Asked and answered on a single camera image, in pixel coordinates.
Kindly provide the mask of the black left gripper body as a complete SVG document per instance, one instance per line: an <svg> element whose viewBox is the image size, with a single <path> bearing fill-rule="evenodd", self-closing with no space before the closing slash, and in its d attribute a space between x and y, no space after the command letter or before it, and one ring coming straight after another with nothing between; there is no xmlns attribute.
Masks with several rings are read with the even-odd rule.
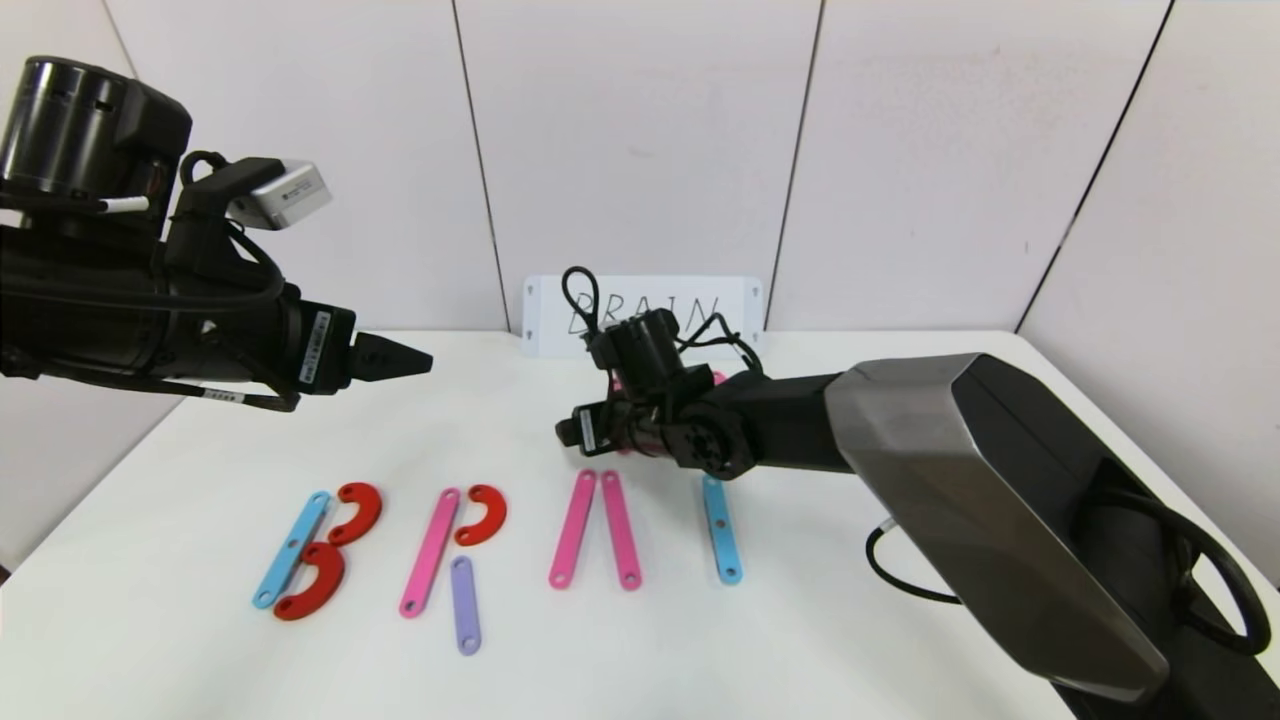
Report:
<svg viewBox="0 0 1280 720"><path fill-rule="evenodd" d="M346 366L355 333L355 311L310 301L285 284L274 301L244 319L244 350L253 378L280 380L288 392L334 395L351 383Z"/></svg>

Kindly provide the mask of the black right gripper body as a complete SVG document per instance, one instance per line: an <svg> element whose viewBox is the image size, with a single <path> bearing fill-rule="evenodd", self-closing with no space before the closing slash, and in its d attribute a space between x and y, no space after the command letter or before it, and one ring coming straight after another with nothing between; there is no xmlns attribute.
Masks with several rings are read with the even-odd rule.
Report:
<svg viewBox="0 0 1280 720"><path fill-rule="evenodd" d="M634 442L630 425L634 404L626 400L604 400L576 407L572 428L579 433L576 445L586 457L603 454L631 454Z"/></svg>

